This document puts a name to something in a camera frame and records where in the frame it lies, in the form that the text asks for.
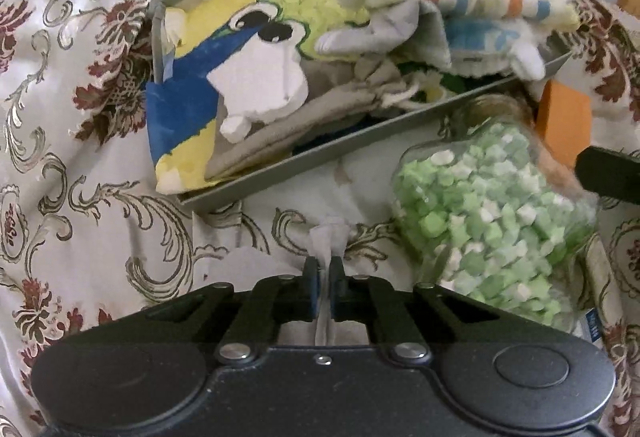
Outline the white tissue piece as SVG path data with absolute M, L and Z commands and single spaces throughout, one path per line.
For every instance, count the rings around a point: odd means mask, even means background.
M 330 301 L 330 264 L 333 257 L 343 258 L 348 243 L 350 227 L 340 217 L 326 217 L 309 231 L 308 252 L 317 259 L 320 267 L 320 293 L 318 317 L 314 332 L 314 345 L 327 346 L 333 342 Z

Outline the striped pastel soft cloth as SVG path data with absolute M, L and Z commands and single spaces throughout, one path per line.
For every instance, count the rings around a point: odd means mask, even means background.
M 407 0 L 337 0 L 343 10 L 370 13 Z M 422 0 L 439 8 L 451 50 L 445 73 L 480 78 L 513 73 L 544 78 L 539 46 L 554 32 L 578 29 L 578 12 L 569 0 Z

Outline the grey soft cloth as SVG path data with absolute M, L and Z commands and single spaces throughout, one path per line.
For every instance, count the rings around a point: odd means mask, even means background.
M 325 56 L 393 54 L 444 71 L 452 65 L 442 14 L 434 4 L 422 0 L 373 10 L 367 25 L 329 30 L 317 39 L 314 50 Z

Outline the orange block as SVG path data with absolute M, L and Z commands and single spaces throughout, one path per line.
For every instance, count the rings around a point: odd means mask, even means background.
M 577 157 L 591 144 L 592 111 L 589 97 L 550 79 L 538 103 L 535 130 L 555 160 L 574 168 Z

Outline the bag of green foam pieces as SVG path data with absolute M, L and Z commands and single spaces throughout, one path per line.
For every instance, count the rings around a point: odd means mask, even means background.
M 393 175 L 392 207 L 416 281 L 577 333 L 576 257 L 597 200 L 534 133 L 525 104 L 489 93 L 413 145 Z

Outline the floral satin bed cover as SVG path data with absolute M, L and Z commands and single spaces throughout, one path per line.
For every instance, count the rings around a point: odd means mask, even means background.
M 201 180 L 189 149 L 152 160 L 151 10 L 160 0 L 1 0 L 1 428 L 43 418 L 43 348 L 210 280 L 292 269 L 323 220 L 346 261 L 398 285 L 409 261 L 383 188 L 395 137 L 245 200 L 192 214 L 164 185 Z

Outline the grey tray with cartoon liner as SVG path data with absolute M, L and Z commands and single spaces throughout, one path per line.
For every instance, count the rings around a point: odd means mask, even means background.
M 325 56 L 314 44 L 364 11 L 337 0 L 163 0 L 153 13 L 154 75 L 146 87 L 156 189 L 183 195 L 291 168 L 363 116 L 382 120 L 450 99 L 444 76 L 392 56 Z

